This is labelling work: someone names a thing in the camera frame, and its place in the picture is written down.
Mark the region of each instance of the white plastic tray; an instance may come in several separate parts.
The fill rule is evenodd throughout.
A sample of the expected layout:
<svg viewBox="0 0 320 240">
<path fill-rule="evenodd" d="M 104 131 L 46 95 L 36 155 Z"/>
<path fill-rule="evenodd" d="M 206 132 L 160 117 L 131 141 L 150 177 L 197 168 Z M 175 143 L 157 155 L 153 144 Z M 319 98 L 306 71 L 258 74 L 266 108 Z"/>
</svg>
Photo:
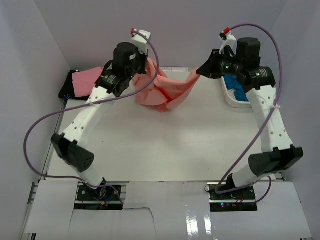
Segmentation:
<svg viewBox="0 0 320 240">
<path fill-rule="evenodd" d="M 251 108 L 251 104 L 248 101 L 238 101 L 236 100 L 235 90 L 227 89 L 226 82 L 224 77 L 221 78 L 222 90 L 225 97 L 226 102 L 233 108 L 237 109 L 248 109 Z"/>
</svg>

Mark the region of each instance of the pink cloth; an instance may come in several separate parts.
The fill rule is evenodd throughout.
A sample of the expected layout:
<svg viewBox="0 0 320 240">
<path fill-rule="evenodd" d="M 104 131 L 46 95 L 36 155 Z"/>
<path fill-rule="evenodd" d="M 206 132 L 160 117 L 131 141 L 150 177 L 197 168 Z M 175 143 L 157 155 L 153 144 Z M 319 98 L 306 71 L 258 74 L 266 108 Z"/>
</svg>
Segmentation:
<svg viewBox="0 0 320 240">
<path fill-rule="evenodd" d="M 103 67 L 99 66 L 87 71 L 78 71 L 72 74 L 74 95 L 77 98 L 90 96 L 95 82 L 100 77 Z"/>
<path fill-rule="evenodd" d="M 135 90 L 141 89 L 156 72 L 157 64 L 150 58 L 146 65 L 146 75 L 136 75 L 132 81 Z M 200 78 L 196 69 L 186 81 L 172 80 L 160 69 L 153 83 L 142 92 L 135 95 L 135 102 L 144 106 L 153 106 L 159 112 L 177 108 L 189 96 L 195 83 Z"/>
<path fill-rule="evenodd" d="M 156 73 L 156 67 L 157 64 L 148 58 L 146 64 L 147 74 L 137 74 L 132 79 L 135 90 L 141 89 L 151 80 L 151 77 Z M 73 73 L 74 95 L 76 97 L 89 96 L 102 71 L 102 67 L 96 67 L 87 71 Z M 175 109 L 189 96 L 199 78 L 200 75 L 196 74 L 196 69 L 190 73 L 186 81 L 169 79 L 160 69 L 153 83 L 135 95 L 135 102 L 140 105 L 155 107 L 159 112 Z"/>
</svg>

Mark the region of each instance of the red connector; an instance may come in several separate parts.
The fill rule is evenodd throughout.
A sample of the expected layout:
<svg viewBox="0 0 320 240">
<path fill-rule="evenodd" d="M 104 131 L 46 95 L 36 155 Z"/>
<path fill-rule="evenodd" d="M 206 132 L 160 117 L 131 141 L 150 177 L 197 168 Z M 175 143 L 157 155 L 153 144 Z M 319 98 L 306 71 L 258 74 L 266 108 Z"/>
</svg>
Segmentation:
<svg viewBox="0 0 320 240">
<path fill-rule="evenodd" d="M 223 33 L 224 33 L 225 35 L 227 35 L 229 32 L 230 32 L 230 28 L 229 28 L 229 27 L 227 27 L 225 30 L 223 30 Z"/>
</svg>

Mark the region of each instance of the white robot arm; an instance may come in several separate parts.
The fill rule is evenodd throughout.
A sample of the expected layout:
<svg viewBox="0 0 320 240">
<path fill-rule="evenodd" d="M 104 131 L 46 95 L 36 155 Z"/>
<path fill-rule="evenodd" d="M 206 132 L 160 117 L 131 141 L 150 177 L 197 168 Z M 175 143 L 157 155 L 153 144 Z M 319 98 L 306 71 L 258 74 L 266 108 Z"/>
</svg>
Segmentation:
<svg viewBox="0 0 320 240">
<path fill-rule="evenodd" d="M 270 111 L 274 112 L 261 134 L 262 153 L 249 157 L 248 164 L 230 174 L 220 189 L 228 191 L 255 183 L 261 178 L 290 168 L 304 152 L 294 144 L 285 129 L 276 98 L 276 82 L 269 67 L 260 66 L 260 42 L 245 37 L 237 41 L 236 54 L 232 46 L 236 38 L 229 28 L 220 33 L 223 42 L 220 49 L 213 49 L 209 60 L 197 70 L 197 74 L 211 79 L 224 75 L 237 77 L 251 103 L 258 127 L 261 128 Z"/>
<path fill-rule="evenodd" d="M 151 33 L 140 30 L 147 39 Z M 104 99 L 119 97 L 129 87 L 136 74 L 146 74 L 148 59 L 147 41 L 134 34 L 132 43 L 119 43 L 113 52 L 113 60 L 108 62 L 97 79 L 87 104 Z M 73 122 L 61 133 L 54 134 L 51 142 L 58 154 L 86 183 L 93 186 L 106 184 L 94 165 L 94 154 L 87 151 L 90 136 L 101 118 L 116 101 L 91 104 L 84 108 Z M 91 196 L 97 200 L 105 196 L 103 187 L 89 187 Z"/>
</svg>

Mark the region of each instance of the white wall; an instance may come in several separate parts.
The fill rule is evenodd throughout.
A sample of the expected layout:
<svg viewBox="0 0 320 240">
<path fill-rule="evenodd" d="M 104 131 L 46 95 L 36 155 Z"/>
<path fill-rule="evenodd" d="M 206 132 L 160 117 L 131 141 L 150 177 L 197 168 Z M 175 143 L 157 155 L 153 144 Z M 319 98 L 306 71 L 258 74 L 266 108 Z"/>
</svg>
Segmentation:
<svg viewBox="0 0 320 240">
<path fill-rule="evenodd" d="M 304 157 L 284 175 L 294 183 L 316 240 L 320 239 L 319 27 L 319 1 L 290 0 L 272 29 L 284 67 L 281 114 L 294 144 L 304 150 Z M 278 76 L 276 54 L 270 41 L 265 42 L 263 50 L 263 62 Z"/>
<path fill-rule="evenodd" d="M 152 33 L 162 66 L 199 67 L 219 32 L 250 22 L 271 30 L 287 0 L 35 0 L 72 69 L 103 66 L 131 28 Z M 266 36 L 243 28 L 237 37 Z"/>
<path fill-rule="evenodd" d="M 58 110 L 69 66 L 33 0 L 0 1 L 0 239 L 17 240 L 35 176 L 23 140 L 39 117 Z M 43 168 L 57 117 L 32 134 L 28 150 Z"/>
</svg>

